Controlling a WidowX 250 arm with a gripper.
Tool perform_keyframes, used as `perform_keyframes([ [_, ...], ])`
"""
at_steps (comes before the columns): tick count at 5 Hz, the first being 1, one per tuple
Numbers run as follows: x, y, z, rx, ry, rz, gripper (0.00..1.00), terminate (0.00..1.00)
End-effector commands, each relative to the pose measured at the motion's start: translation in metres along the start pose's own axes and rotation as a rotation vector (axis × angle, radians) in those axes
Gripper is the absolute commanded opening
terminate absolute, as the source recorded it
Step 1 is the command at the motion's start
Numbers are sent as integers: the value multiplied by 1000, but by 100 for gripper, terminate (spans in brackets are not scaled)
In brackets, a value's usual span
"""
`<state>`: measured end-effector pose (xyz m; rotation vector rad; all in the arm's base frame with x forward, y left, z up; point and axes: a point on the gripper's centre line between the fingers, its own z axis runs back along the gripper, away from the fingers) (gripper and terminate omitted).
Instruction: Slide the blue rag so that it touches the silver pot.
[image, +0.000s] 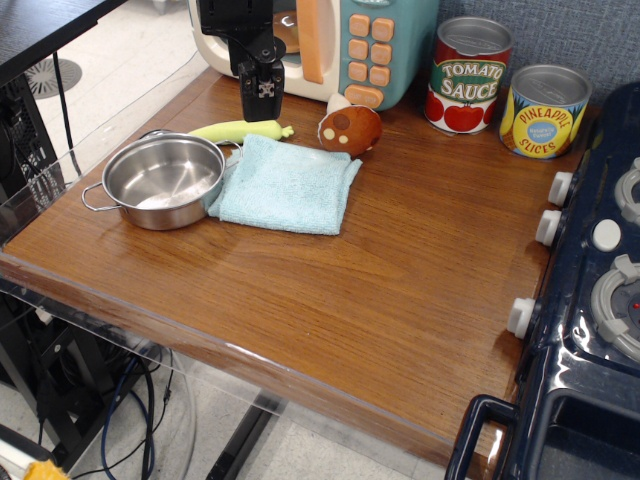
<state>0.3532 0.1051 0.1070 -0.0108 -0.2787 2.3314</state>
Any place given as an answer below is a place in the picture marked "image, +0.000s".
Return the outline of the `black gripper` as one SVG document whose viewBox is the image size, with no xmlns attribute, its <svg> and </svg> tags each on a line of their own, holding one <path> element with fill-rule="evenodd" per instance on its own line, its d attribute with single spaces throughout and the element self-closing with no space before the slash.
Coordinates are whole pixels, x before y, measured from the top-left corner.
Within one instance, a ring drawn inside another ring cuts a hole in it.
<svg viewBox="0 0 640 480">
<path fill-rule="evenodd" d="M 248 122 L 278 119 L 285 92 L 281 59 L 286 54 L 286 44 L 271 30 L 234 32 L 227 43 L 232 74 L 239 75 L 244 119 Z M 263 75 L 262 99 L 258 74 Z"/>
</svg>

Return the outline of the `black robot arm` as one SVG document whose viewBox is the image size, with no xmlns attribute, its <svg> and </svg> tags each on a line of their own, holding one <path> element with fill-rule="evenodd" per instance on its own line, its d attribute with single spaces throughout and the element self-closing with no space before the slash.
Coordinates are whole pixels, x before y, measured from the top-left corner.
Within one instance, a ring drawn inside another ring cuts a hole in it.
<svg viewBox="0 0 640 480">
<path fill-rule="evenodd" d="M 271 1 L 197 3 L 203 34 L 226 41 L 231 72 L 239 79 L 244 119 L 276 120 L 285 91 L 284 41 L 274 35 Z"/>
</svg>

